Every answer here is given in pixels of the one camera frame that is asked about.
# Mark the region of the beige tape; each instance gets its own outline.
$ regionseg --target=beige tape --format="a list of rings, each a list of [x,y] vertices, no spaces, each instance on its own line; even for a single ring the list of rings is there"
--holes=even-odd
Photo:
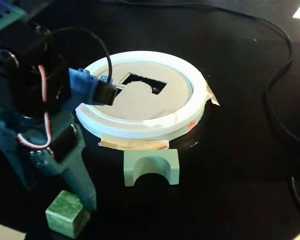
[[[101,147],[118,149],[118,150],[156,150],[156,149],[168,149],[168,140],[132,140],[118,138],[103,134],[101,141],[98,143]]]
[[[218,102],[218,100],[217,100],[215,94],[212,92],[211,88],[209,87],[208,83],[205,82],[205,84],[206,84],[206,91],[207,91],[209,94],[211,94],[211,98],[210,98],[210,99],[211,99],[211,102],[212,102],[213,104],[215,104],[215,105],[218,105],[218,106],[220,107],[220,104],[219,104],[219,102]]]
[[[26,234],[0,225],[0,240],[24,240]]]

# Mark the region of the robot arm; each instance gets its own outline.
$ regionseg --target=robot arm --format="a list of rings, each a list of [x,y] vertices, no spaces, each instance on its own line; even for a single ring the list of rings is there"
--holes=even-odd
[[[26,189],[35,186],[37,170],[61,175],[93,212],[96,190],[81,158],[85,142],[68,111],[79,103],[112,105],[117,89],[106,77],[68,68],[51,32],[26,23],[24,16],[24,11],[0,0],[0,149]],[[44,77],[37,66],[44,67]],[[20,141],[20,134],[32,146],[49,144],[33,148]]]

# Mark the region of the black cable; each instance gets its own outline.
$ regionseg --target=black cable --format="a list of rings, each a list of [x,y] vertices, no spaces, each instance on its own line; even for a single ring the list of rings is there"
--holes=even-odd
[[[290,185],[290,188],[291,188],[291,193],[292,193],[293,199],[294,199],[294,201],[297,205],[297,208],[300,212],[300,196],[299,196],[299,193],[298,193],[298,190],[297,190],[297,185],[296,185],[296,180],[295,180],[295,174],[296,174],[299,167],[300,167],[300,160],[298,161],[298,163],[296,164],[296,166],[292,170],[292,174],[291,174],[291,177],[289,179],[289,185]]]
[[[131,1],[127,1],[127,0],[119,0],[119,3],[125,4],[125,5],[130,5],[130,6],[158,7],[158,8],[209,7],[214,10],[220,10],[220,11],[223,11],[226,13],[250,18],[250,19],[253,19],[260,23],[263,23],[263,24],[267,25],[268,27],[271,27],[275,32],[280,34],[280,36],[285,40],[287,47],[288,47],[288,60],[272,77],[270,77],[270,79],[267,82],[265,92],[264,92],[265,108],[266,108],[271,120],[276,122],[277,125],[282,129],[283,132],[285,132],[287,135],[289,135],[295,141],[300,142],[300,137],[296,136],[293,132],[291,132],[286,127],[286,125],[282,122],[282,120],[278,117],[278,115],[275,112],[275,109],[273,107],[273,104],[270,100],[270,91],[271,91],[272,85],[289,70],[289,68],[293,62],[292,42],[291,42],[291,39],[290,39],[288,33],[285,30],[283,30],[281,27],[279,27],[275,23],[273,23],[267,19],[264,19],[262,17],[254,16],[254,15],[246,13],[246,12],[229,9],[229,8],[222,7],[222,6],[217,6],[213,3],[208,3],[208,2],[154,3],[154,2],[131,2]]]
[[[102,39],[97,35],[95,34],[93,31],[89,30],[89,29],[86,29],[86,28],[82,28],[82,27],[76,27],[76,26],[67,26],[67,27],[62,27],[62,28],[59,28],[57,30],[54,30],[52,32],[52,35],[56,35],[60,32],[64,32],[64,31],[83,31],[87,34],[89,34],[90,36],[92,36],[94,39],[98,40],[98,42],[100,43],[104,53],[105,53],[105,56],[106,56],[106,60],[108,62],[108,78],[107,78],[107,83],[110,84],[111,83],[111,77],[112,77],[112,63],[111,63],[111,59],[110,59],[110,54],[109,54],[109,51],[105,45],[105,43],[102,41]]]

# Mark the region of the white wire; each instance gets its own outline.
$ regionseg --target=white wire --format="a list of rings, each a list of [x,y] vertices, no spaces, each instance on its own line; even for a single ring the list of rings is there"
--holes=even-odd
[[[42,64],[38,65],[40,75],[41,75],[41,92],[42,92],[42,100],[44,103],[47,102],[47,77],[46,77],[46,71]],[[46,133],[46,144],[44,145],[36,145],[29,141],[27,141],[21,133],[17,134],[17,138],[19,139],[20,143],[31,148],[31,149],[45,149],[47,148],[51,143],[51,127],[50,127],[50,117],[49,112],[46,111],[44,113],[44,127],[45,127],[45,133]]]

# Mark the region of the red sticker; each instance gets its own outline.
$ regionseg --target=red sticker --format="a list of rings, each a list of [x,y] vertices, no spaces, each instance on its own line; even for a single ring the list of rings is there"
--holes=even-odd
[[[192,130],[196,125],[196,122],[193,120],[192,122],[189,123],[188,125],[188,131]]]

